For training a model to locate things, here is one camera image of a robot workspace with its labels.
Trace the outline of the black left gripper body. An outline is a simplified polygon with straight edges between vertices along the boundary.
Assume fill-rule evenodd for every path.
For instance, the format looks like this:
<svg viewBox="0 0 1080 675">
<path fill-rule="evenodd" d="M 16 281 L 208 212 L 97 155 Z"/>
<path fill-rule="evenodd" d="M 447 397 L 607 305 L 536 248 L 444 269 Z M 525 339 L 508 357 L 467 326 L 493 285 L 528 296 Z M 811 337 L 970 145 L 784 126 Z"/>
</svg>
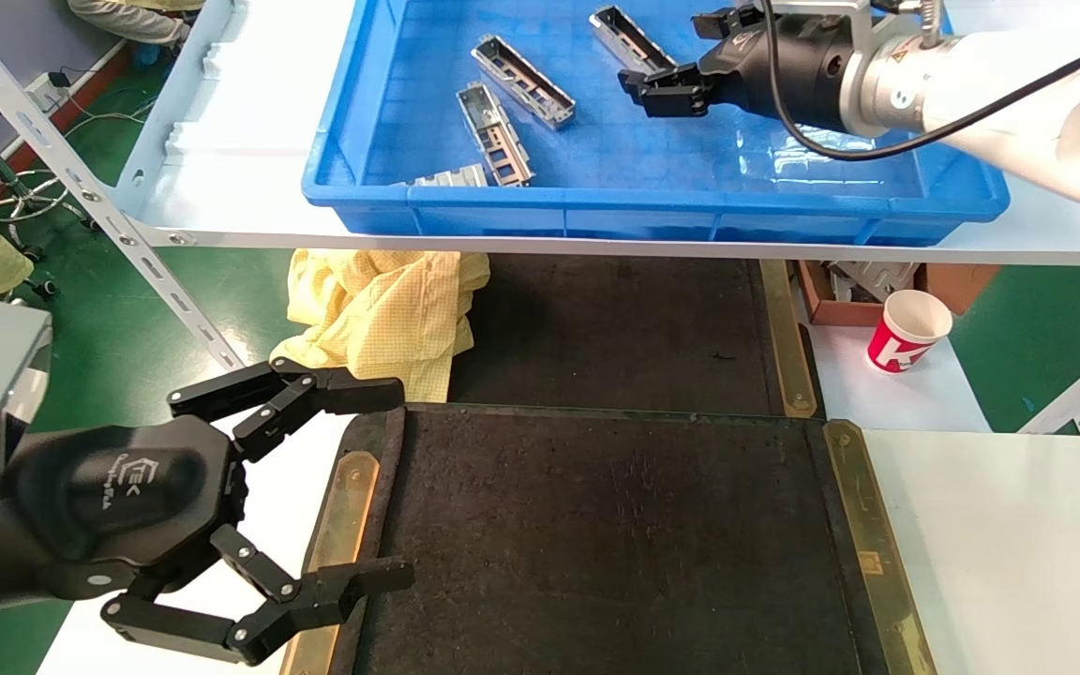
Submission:
<svg viewBox="0 0 1080 675">
<path fill-rule="evenodd" d="M 41 546 L 44 594 L 87 600 L 137 580 L 174 593 L 218 562 L 210 537 L 243 517 L 246 470 L 226 433 L 177 417 L 29 433 L 6 494 Z"/>
</svg>

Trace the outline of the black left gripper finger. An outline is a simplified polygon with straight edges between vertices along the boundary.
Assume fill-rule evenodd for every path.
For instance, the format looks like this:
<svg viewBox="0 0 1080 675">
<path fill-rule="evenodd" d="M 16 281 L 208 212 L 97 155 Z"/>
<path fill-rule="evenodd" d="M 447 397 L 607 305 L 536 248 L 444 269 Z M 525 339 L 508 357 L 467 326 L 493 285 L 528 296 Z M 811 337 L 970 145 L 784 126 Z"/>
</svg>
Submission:
<svg viewBox="0 0 1080 675">
<path fill-rule="evenodd" d="M 257 462 L 321 411 L 335 415 L 393 411 L 406 401 L 402 380 L 356 379 L 345 367 L 311 368 L 278 357 L 168 394 L 174 417 L 219 420 L 253 409 L 232 429 L 241 460 Z"/>
<path fill-rule="evenodd" d="M 256 610 L 232 620 L 156 600 L 189 572 L 218 561 L 262 596 Z M 326 565 L 294 579 L 235 526 L 221 525 L 197 535 L 171 562 L 138 573 L 124 593 L 104 604 L 102 620 L 125 642 L 256 667 L 296 634 L 345 624 L 361 599 L 413 584 L 414 567 L 403 557 Z"/>
</svg>

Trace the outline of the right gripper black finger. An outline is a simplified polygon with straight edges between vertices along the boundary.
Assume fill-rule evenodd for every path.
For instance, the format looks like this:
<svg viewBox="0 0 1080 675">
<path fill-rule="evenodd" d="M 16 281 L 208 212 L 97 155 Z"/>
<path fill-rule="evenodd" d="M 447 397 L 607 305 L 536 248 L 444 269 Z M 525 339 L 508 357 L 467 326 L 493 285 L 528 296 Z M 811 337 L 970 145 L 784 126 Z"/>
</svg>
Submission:
<svg viewBox="0 0 1080 675">
<path fill-rule="evenodd" d="M 725 41 L 751 26 L 762 25 L 762 21 L 764 12 L 758 5 L 721 6 L 716 11 L 696 14 L 693 26 L 699 38 Z"/>
<path fill-rule="evenodd" d="M 619 85 L 648 118 L 703 118 L 714 102 L 719 75 L 703 72 L 698 64 L 644 73 L 622 69 Z"/>
</svg>

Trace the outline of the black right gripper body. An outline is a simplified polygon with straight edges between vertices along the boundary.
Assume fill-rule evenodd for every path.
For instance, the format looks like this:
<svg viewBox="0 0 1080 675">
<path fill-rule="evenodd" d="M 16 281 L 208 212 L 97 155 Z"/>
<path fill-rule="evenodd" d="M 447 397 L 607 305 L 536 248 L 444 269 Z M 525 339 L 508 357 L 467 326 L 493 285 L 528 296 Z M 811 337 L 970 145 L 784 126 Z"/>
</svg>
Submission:
<svg viewBox="0 0 1080 675">
<path fill-rule="evenodd" d="M 777 90 L 791 119 L 811 129 L 845 131 L 841 85 L 854 53 L 851 22 L 818 14 L 777 14 L 774 27 Z M 703 72 L 719 75 L 712 106 L 733 104 L 751 114 L 777 119 L 764 21 L 716 42 L 699 60 Z"/>
</svg>

